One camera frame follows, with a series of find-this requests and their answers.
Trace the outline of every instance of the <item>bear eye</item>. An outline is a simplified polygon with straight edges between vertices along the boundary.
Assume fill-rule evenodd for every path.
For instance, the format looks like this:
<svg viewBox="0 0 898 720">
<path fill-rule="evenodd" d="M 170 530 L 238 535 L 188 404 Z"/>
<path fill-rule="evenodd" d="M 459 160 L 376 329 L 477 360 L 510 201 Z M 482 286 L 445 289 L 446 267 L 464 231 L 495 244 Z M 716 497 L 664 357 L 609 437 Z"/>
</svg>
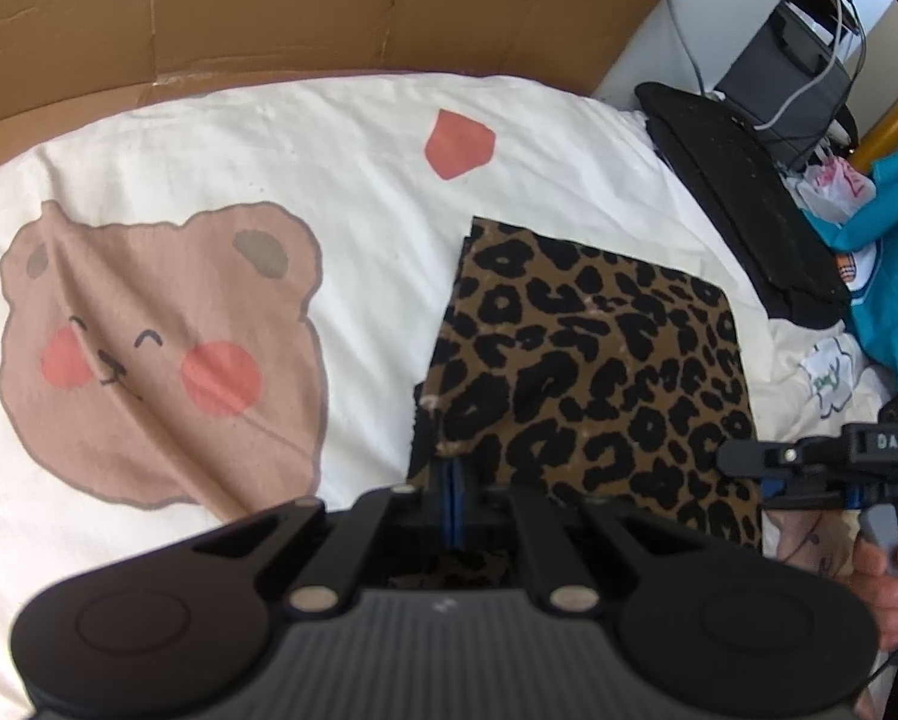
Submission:
<svg viewBox="0 0 898 720">
<path fill-rule="evenodd" d="M 155 330 L 143 330 L 143 332 L 140 332 L 139 337 L 136 338 L 136 342 L 133 346 L 138 349 L 143 345 L 143 341 L 145 341 L 146 338 L 152 338 L 152 341 L 155 341 L 159 346 L 162 346 L 162 336 L 155 332 Z"/>
</svg>

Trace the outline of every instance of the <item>bear nose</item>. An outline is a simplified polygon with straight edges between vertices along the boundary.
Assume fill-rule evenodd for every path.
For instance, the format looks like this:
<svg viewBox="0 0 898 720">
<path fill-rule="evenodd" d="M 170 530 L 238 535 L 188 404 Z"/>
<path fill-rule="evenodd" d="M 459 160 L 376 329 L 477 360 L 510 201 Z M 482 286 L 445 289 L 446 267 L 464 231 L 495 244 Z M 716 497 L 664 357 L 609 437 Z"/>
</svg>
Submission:
<svg viewBox="0 0 898 720">
<path fill-rule="evenodd" d="M 116 360 L 116 358 L 109 354 L 105 349 L 100 349 L 98 351 L 98 358 L 102 360 L 102 362 L 105 362 L 108 367 L 111 367 L 112 372 L 114 373 L 114 375 L 116 375 L 116 378 L 119 378 L 119 376 L 124 376 L 129 372 L 125 369 L 125 365 L 122 365 L 121 362 Z"/>
</svg>

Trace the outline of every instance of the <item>white bed sheet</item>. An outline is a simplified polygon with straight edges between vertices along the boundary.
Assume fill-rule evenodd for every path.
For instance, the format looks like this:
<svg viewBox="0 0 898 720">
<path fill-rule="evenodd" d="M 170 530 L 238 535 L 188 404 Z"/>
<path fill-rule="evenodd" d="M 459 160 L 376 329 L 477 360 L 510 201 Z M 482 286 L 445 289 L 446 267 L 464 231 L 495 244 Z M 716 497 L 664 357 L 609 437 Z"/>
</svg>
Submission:
<svg viewBox="0 0 898 720">
<path fill-rule="evenodd" d="M 450 179 L 433 170 L 425 146 L 440 109 L 495 133 L 487 164 Z M 765 439 L 831 434 L 846 419 L 874 419 L 887 399 L 882 377 L 840 326 L 810 332 L 769 322 L 638 115 L 529 81 L 321 79 L 105 119 L 0 168 L 0 259 L 47 199 L 91 225 L 183 223 L 256 201 L 305 220 L 323 260 L 308 315 L 328 380 L 319 494 L 331 508 L 406 472 L 412 386 L 428 368 L 473 215 L 718 285 L 735 313 Z M 7 314 L 0 284 L 0 354 Z M 827 378 L 833 365 L 839 375 Z M 28 709 L 6 647 L 25 600 L 64 576 L 216 523 L 189 504 L 143 511 L 69 487 L 30 459 L 0 401 L 0 720 Z"/>
</svg>

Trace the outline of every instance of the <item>bear inner ear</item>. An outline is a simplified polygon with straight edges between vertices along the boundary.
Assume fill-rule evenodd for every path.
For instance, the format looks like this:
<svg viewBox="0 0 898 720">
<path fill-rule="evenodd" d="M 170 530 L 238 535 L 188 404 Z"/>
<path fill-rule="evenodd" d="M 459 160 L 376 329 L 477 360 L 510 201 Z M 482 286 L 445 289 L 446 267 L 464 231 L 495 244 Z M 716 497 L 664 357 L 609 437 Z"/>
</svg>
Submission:
<svg viewBox="0 0 898 720">
<path fill-rule="evenodd" d="M 232 246 L 263 278 L 284 278 L 289 272 L 289 255 L 265 230 L 241 230 L 232 239 Z"/>
<path fill-rule="evenodd" d="M 39 244 L 32 250 L 28 260 L 25 261 L 25 274 L 29 278 L 39 278 L 49 267 L 49 252 L 45 244 Z"/>
</svg>

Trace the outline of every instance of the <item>white cable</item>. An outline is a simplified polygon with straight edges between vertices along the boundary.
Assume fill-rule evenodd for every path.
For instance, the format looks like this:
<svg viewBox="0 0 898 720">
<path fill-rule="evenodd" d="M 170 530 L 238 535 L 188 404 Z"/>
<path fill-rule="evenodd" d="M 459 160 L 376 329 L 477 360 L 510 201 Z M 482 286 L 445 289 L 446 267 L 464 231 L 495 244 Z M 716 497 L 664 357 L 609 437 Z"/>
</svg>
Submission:
<svg viewBox="0 0 898 720">
<path fill-rule="evenodd" d="M 844 19 L 842 17 L 842 0 L 836 0 L 836 42 L 834 42 L 831 47 L 831 58 L 829 59 L 829 64 L 826 65 L 825 69 L 821 71 L 818 76 L 815 76 L 814 79 L 809 81 L 805 86 L 796 89 L 792 92 L 791 95 L 788 96 L 788 100 L 782 103 L 782 107 L 779 108 L 778 113 L 775 114 L 771 119 L 769 119 L 765 124 L 759 124 L 755 127 L 755 132 L 765 132 L 767 129 L 772 129 L 778 124 L 779 119 L 782 119 L 785 116 L 786 111 L 788 111 L 788 106 L 792 105 L 798 98 L 802 97 L 808 90 L 820 84 L 825 76 L 829 74 L 831 69 L 836 66 L 836 60 L 839 59 L 839 43 L 842 41 L 842 25 L 844 24 Z"/>
<path fill-rule="evenodd" d="M 698 81 L 698 93 L 705 97 L 705 82 L 702 80 L 702 71 L 699 69 L 698 62 L 695 61 L 695 57 L 692 56 L 692 52 L 689 50 L 689 43 L 686 40 L 685 33 L 682 31 L 682 26 L 679 25 L 679 20 L 675 16 L 675 8 L 672 6 L 672 0 L 666 0 L 666 4 L 668 4 L 668 15 L 672 18 L 672 25 L 675 27 L 675 34 L 679 36 L 679 43 L 682 44 L 682 48 L 686 52 L 686 56 L 689 57 L 689 61 L 692 62 L 692 69 L 695 70 L 695 80 Z"/>
</svg>

